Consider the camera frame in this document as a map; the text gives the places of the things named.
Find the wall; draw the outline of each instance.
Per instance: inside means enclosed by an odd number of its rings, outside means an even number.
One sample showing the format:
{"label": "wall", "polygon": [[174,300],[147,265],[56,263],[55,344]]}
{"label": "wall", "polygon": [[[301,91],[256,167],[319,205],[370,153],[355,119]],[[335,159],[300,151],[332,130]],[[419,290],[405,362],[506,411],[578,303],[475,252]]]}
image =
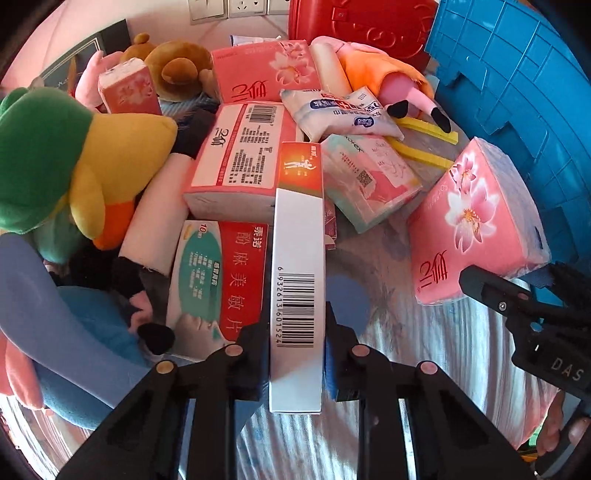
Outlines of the wall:
{"label": "wall", "polygon": [[286,15],[229,18],[191,25],[187,0],[66,0],[31,35],[2,86],[27,86],[52,62],[94,32],[126,18],[131,37],[148,32],[161,43],[183,39],[206,48],[230,45],[229,35],[287,38]]}

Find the wet wipes pack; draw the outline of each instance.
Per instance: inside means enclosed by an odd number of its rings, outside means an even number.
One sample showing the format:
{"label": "wet wipes pack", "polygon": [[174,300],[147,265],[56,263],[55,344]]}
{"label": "wet wipes pack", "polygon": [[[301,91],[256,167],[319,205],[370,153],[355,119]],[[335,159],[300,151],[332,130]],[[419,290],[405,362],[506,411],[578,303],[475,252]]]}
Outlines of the wet wipes pack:
{"label": "wet wipes pack", "polygon": [[382,135],[404,140],[394,120],[367,87],[344,98],[322,90],[282,90],[280,96],[310,142],[331,134]]}

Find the plush toy foot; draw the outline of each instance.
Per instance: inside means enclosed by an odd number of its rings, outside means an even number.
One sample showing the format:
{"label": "plush toy foot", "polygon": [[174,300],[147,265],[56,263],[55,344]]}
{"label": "plush toy foot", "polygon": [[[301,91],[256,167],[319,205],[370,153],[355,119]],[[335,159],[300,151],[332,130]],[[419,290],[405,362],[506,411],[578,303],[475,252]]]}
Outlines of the plush toy foot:
{"label": "plush toy foot", "polygon": [[389,116],[393,116],[394,118],[404,118],[408,115],[408,100],[393,103],[386,109],[386,111]]}
{"label": "plush toy foot", "polygon": [[433,110],[431,110],[431,118],[433,118],[437,126],[445,133],[448,134],[452,131],[452,125],[449,122],[449,118],[443,115],[439,108],[435,107]]}
{"label": "plush toy foot", "polygon": [[162,355],[174,345],[174,332],[158,323],[144,323],[138,327],[138,336],[154,355]]}

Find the facial tissue package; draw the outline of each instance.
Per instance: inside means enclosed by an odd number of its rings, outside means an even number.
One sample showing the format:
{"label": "facial tissue package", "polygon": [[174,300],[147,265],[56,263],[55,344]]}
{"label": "facial tissue package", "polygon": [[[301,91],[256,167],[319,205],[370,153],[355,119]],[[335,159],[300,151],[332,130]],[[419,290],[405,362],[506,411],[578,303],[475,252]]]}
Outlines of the facial tissue package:
{"label": "facial tissue package", "polygon": [[150,69],[140,59],[129,59],[101,73],[98,89],[109,113],[162,115]]}
{"label": "facial tissue package", "polygon": [[280,103],[222,105],[188,172],[184,198],[191,213],[272,225],[280,145],[302,137]]}
{"label": "facial tissue package", "polygon": [[222,103],[280,102],[283,88],[320,88],[305,40],[264,41],[212,51]]}
{"label": "facial tissue package", "polygon": [[538,210],[511,159],[474,138],[408,218],[415,295],[463,297],[460,272],[477,265],[520,277],[550,261]]}
{"label": "facial tissue package", "polygon": [[380,223],[421,190],[412,169],[382,137],[331,135],[321,145],[324,191],[358,233]]}

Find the barcode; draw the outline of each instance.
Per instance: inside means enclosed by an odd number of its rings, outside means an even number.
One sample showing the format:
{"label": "barcode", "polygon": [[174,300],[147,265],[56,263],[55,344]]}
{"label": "barcode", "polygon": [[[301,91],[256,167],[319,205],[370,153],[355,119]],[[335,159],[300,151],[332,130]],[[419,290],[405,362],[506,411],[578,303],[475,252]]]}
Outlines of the barcode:
{"label": "barcode", "polygon": [[277,308],[281,319],[281,337],[277,346],[312,348],[314,346],[314,274],[280,273],[283,278],[281,306]]}
{"label": "barcode", "polygon": [[271,124],[275,121],[277,107],[274,105],[253,105],[248,121],[257,124]]}

